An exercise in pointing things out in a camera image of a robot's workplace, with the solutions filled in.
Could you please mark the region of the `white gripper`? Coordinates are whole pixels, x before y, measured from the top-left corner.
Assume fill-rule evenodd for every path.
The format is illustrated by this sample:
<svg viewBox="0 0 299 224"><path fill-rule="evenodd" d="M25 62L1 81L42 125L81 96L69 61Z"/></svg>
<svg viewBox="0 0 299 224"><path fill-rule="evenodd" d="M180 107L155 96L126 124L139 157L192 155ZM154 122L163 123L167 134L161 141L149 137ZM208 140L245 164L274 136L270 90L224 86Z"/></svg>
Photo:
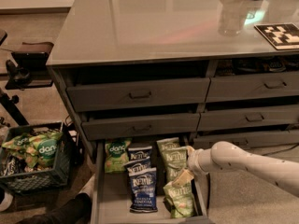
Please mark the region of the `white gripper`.
<svg viewBox="0 0 299 224"><path fill-rule="evenodd" d="M188 169L182 169L174 179L172 186L175 188L186 185L194 179L195 175L207 175L207 171L204 169L204 164L207 158L206 152L203 149L194 149L191 146L187 146L187 153Z"/></svg>

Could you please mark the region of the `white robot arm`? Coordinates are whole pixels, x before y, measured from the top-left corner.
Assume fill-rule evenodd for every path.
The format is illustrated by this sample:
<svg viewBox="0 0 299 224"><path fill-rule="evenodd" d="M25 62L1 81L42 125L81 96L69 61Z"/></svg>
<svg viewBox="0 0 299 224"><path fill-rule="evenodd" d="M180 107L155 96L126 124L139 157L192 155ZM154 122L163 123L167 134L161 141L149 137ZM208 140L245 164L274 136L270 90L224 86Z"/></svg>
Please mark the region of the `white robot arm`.
<svg viewBox="0 0 299 224"><path fill-rule="evenodd" d="M217 142L209 149L187 146L187 150L187 167L180 170L172 182L173 187L182 187L200 174L242 170L299 196L298 162L252 154L226 141Z"/></svg>

